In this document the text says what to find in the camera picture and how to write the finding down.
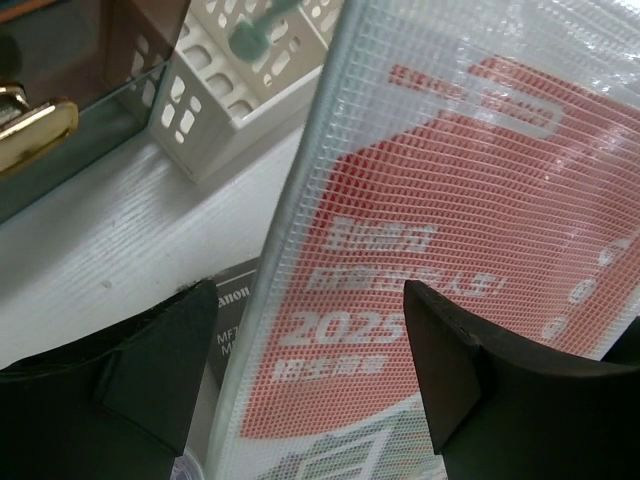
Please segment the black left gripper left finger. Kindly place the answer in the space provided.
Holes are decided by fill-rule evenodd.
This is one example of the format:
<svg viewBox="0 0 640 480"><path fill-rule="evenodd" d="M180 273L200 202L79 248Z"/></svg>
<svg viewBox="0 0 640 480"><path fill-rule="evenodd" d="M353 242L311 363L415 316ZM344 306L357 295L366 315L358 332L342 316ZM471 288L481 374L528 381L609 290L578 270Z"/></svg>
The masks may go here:
<svg viewBox="0 0 640 480"><path fill-rule="evenodd" d="M4 479L167 479L218 313L211 279L1 371Z"/></svg>

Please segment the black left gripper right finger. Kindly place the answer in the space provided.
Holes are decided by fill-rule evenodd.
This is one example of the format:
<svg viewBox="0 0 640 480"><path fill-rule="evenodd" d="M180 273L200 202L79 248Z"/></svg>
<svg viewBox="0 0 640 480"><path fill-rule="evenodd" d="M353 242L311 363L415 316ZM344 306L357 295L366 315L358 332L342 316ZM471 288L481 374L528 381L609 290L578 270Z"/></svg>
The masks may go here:
<svg viewBox="0 0 640 480"><path fill-rule="evenodd" d="M451 479L635 479L639 327L602 360L531 341L422 282L405 323L435 453Z"/></svg>

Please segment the grey Canon setup guide booklet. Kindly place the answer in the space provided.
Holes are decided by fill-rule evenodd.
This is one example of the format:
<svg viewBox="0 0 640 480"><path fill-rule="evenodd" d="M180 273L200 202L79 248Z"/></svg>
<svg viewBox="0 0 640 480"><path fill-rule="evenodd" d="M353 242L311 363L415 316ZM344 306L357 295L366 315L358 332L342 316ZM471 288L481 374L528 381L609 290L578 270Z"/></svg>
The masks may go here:
<svg viewBox="0 0 640 480"><path fill-rule="evenodd" d="M239 381L227 382L225 373L228 367L235 366L230 358L258 263L253 258L213 277L218 291L218 314L187 439L188 450L199 461L206 479L219 477L219 464L237 433L231 410L236 405L233 395Z"/></svg>

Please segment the clear mesh document pouch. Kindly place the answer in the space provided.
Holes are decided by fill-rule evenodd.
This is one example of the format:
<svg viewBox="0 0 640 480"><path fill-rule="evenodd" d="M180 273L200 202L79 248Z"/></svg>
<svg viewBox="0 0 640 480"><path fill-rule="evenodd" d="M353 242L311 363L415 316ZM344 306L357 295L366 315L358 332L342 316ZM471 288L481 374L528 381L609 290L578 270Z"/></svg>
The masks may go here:
<svg viewBox="0 0 640 480"><path fill-rule="evenodd" d="M602 359L639 315L639 5L348 1L226 369L210 479L453 479L415 281Z"/></svg>

